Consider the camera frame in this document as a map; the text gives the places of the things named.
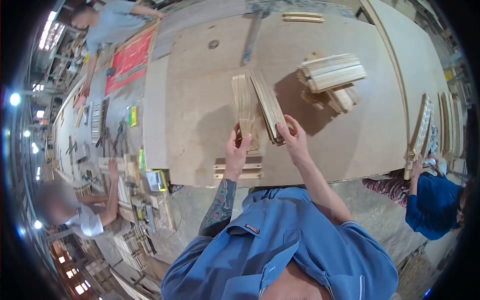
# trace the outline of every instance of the tattoo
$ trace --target tattoo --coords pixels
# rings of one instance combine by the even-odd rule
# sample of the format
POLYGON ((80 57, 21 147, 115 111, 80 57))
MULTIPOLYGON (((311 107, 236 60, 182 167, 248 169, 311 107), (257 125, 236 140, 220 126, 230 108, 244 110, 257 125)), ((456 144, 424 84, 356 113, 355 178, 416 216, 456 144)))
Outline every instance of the tattoo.
POLYGON ((236 187, 236 182, 222 179, 215 199, 200 225, 198 235, 214 238, 230 223, 236 187))

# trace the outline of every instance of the blue work shirt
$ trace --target blue work shirt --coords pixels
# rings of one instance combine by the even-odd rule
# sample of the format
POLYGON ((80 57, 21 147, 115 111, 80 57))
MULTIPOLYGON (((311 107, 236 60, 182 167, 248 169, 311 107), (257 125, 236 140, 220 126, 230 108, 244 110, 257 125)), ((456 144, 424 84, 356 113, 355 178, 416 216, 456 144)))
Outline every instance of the blue work shirt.
POLYGON ((417 195, 407 199, 405 221, 413 231, 429 240, 437 240, 457 225, 458 191, 462 187, 443 177, 424 172, 420 175, 417 195))
POLYGON ((215 238, 198 236, 162 281, 165 300, 257 300, 290 260, 335 300, 390 299, 398 273, 356 222, 333 225, 305 189, 255 192, 215 238))

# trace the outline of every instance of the large wooden panel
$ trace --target large wooden panel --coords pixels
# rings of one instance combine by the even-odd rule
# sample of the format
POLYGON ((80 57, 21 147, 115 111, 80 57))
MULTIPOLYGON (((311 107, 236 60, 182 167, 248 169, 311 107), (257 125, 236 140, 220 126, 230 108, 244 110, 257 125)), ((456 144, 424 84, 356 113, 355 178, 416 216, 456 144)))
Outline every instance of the large wooden panel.
POLYGON ((168 55, 148 64, 145 78, 143 139, 149 169, 168 169, 166 93, 168 55))
MULTIPOLYGON (((284 113, 297 118, 309 136, 309 151, 328 181, 347 180, 402 168, 407 148, 400 91, 386 48, 373 25, 324 15, 323 24, 285 23, 281 13, 262 20, 249 67, 261 69, 284 113), (368 78, 355 82, 362 102, 348 114, 312 109, 300 97, 295 71, 317 49, 327 55, 355 53, 368 78)), ((229 17, 179 32, 170 55, 167 87, 168 164, 172 183, 215 185, 216 158, 237 122, 231 89, 240 67, 251 20, 229 17), (219 40, 216 49, 208 42, 219 40)), ((302 183, 285 146, 268 141, 259 126, 260 180, 240 186, 302 183)))
MULTIPOLYGON (((405 85, 409 136, 415 131, 422 95, 430 98, 448 92, 440 59, 428 34, 406 16, 381 2, 368 0, 393 46, 405 85)), ((434 107, 433 124, 440 126, 440 109, 434 107)))

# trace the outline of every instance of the hammer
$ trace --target hammer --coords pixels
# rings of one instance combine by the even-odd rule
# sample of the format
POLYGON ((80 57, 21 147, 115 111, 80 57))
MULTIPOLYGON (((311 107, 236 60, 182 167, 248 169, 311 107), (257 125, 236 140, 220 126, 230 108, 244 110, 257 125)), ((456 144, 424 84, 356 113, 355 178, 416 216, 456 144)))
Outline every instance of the hammer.
POLYGON ((243 65, 246 66, 250 62, 250 56, 252 55, 253 45, 257 39, 258 29, 260 29, 260 20, 266 18, 270 14, 269 8, 262 8, 258 4, 252 5, 253 13, 255 17, 252 23, 252 34, 247 42, 245 54, 243 55, 243 65))

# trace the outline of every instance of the red paint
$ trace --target red paint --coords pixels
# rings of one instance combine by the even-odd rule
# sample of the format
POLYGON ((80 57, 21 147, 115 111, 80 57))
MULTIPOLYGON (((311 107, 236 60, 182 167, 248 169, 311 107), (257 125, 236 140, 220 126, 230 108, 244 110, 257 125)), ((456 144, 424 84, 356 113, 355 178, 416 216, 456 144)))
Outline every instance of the red paint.
POLYGON ((147 33, 131 45, 121 50, 113 57, 112 68, 115 69, 115 74, 107 78, 107 86, 105 87, 105 96, 116 91, 124 85, 145 76, 146 68, 138 70, 122 80, 118 80, 132 69, 144 65, 146 67, 148 62, 148 48, 152 40, 153 31, 147 33))

